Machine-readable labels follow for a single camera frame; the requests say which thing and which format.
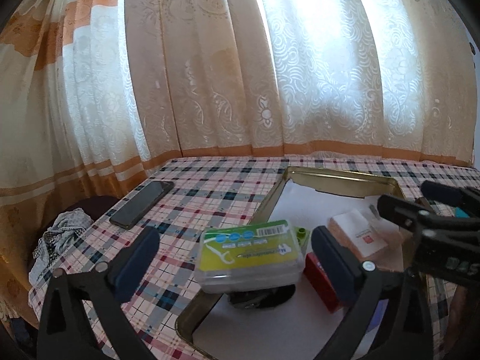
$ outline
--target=table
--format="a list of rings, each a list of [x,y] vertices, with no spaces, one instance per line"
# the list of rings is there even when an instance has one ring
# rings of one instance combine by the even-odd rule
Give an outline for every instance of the table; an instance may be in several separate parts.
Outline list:
[[[110,261],[128,246],[145,226],[155,226],[160,248],[129,303],[123,304],[130,323],[152,353],[162,360],[204,359],[175,332],[175,321],[200,287],[193,280],[197,240],[206,227],[231,227],[249,221],[263,197],[287,166],[330,168],[391,176],[398,180],[407,198],[421,196],[419,185],[434,180],[452,186],[480,187],[480,172],[473,168],[398,160],[315,159],[305,156],[283,158],[196,157],[171,160],[111,210],[97,220],[44,275],[41,287],[29,293],[29,302],[40,318],[51,272],[58,267],[68,273],[85,272],[100,261]],[[110,216],[151,180],[172,180],[171,193],[153,207],[131,230],[111,225]],[[449,207],[433,205],[437,212],[451,215]],[[429,277],[430,313],[436,357],[448,321],[448,306],[455,286]],[[85,302],[87,315],[102,351],[116,357],[95,310]]]

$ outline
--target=crumpled fabric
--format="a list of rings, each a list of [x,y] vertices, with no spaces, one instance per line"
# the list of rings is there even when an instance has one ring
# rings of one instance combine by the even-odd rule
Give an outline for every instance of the crumpled fabric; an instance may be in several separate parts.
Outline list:
[[[63,254],[93,223],[81,208],[62,212],[52,227],[43,233],[33,252],[35,264],[28,274],[28,281],[35,287],[40,278],[52,264]]]

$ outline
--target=phone screen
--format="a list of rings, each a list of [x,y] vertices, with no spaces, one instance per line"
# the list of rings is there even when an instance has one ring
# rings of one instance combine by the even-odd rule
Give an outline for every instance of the phone screen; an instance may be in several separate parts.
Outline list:
[[[110,222],[131,229],[172,188],[171,181],[152,181],[115,212]]]

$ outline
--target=checkered tablecloth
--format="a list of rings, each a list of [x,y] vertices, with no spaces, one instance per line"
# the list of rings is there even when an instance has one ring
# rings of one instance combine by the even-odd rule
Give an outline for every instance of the checkered tablecloth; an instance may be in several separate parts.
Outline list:
[[[301,156],[285,158],[203,157],[168,162],[149,180],[130,192],[89,228],[44,275],[39,288],[30,291],[29,300],[40,318],[42,301],[51,271],[57,267],[68,273],[90,271],[100,261],[110,261],[128,246],[145,226],[155,226],[161,234],[160,248],[140,287],[122,309],[153,354],[162,360],[203,359],[175,332],[175,321],[200,287],[193,281],[198,237],[206,227],[231,227],[249,221],[287,166],[360,171],[397,179],[407,198],[421,195],[419,185],[435,180],[452,186],[480,187],[476,169],[435,163],[402,161],[314,159]],[[123,230],[109,217],[152,179],[172,180],[171,193],[132,229]],[[444,215],[452,211],[433,206]],[[437,357],[442,353],[448,306],[455,286],[429,278],[430,312],[433,320]],[[105,354],[115,357],[94,309],[85,303],[93,330]]]

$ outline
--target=plastic box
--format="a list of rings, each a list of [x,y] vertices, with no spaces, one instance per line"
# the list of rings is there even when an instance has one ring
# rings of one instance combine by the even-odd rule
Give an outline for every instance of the plastic box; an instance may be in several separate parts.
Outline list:
[[[194,278],[207,293],[254,291],[297,283],[304,267],[296,229],[276,221],[204,231]]]

